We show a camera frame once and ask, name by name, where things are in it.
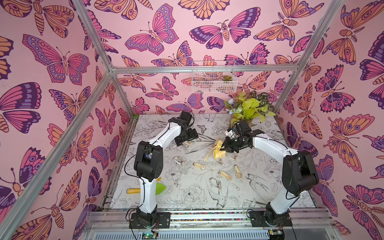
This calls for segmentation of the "green yellow toy shovel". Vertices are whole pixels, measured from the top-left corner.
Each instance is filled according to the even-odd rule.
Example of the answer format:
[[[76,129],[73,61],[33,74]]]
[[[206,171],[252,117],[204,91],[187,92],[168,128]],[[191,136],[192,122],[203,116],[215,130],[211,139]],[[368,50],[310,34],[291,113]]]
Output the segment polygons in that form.
[[[162,184],[160,181],[162,180],[162,178],[158,178],[157,179],[157,185],[156,185],[156,195],[159,195],[161,194],[165,189],[166,189],[166,186],[164,184]],[[136,188],[136,189],[127,189],[127,194],[139,194],[141,192],[141,189],[140,188]]]

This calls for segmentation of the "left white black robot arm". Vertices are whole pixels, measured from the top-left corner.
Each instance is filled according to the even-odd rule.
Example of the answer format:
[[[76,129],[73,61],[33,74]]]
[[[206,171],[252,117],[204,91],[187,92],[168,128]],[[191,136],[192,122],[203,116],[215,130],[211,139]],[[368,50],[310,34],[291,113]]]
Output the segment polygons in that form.
[[[141,181],[136,216],[145,228],[157,225],[156,187],[164,168],[164,150],[171,142],[181,146],[198,138],[197,131],[192,128],[191,120],[194,119],[192,113],[182,111],[178,117],[169,119],[166,127],[155,137],[138,143],[137,153],[133,156],[135,177]]]

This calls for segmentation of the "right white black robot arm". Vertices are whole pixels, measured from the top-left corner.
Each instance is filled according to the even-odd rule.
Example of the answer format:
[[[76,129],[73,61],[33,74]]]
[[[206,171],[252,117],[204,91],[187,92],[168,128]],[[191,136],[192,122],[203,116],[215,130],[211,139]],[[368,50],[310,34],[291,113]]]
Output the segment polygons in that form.
[[[296,150],[270,138],[261,130],[252,130],[243,120],[226,131],[222,150],[238,153],[245,148],[261,150],[282,164],[283,187],[266,205],[264,220],[271,227],[280,226],[289,217],[289,210],[303,192],[320,182],[313,156],[306,150]]]

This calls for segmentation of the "peach strap silver buckle watch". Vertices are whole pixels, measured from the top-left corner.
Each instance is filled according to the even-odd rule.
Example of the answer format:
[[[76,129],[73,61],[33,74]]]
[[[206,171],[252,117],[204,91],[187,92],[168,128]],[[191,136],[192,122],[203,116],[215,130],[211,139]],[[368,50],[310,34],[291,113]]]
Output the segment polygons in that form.
[[[186,148],[192,147],[194,145],[194,141],[185,141],[183,142],[183,146]]]

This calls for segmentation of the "potted green leafy plant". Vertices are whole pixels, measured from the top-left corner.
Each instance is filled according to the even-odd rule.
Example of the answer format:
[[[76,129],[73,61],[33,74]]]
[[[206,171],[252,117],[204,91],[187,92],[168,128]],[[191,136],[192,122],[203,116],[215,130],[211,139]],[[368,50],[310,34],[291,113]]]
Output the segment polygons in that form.
[[[231,127],[240,121],[250,124],[253,119],[257,118],[260,118],[263,123],[266,116],[275,116],[269,97],[270,95],[267,93],[258,94],[256,91],[251,91],[249,94],[241,92],[234,99],[225,101],[226,110],[231,115]]]

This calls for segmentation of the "yellow cleaning cloth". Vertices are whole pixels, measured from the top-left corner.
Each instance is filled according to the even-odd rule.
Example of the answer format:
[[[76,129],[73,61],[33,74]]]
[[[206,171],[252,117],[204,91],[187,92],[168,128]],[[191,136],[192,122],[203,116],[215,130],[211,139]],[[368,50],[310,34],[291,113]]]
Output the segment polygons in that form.
[[[224,143],[223,141],[218,140],[217,143],[213,147],[213,153],[214,153],[214,159],[215,160],[220,159],[226,155],[226,151],[221,150],[223,143]]]

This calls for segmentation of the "square silver face watch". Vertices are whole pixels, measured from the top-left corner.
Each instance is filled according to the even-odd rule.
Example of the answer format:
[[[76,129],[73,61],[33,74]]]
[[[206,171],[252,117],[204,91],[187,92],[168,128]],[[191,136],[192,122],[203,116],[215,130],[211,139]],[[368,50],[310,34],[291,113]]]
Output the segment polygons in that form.
[[[216,178],[209,179],[210,185],[216,189],[221,189],[221,182]]]

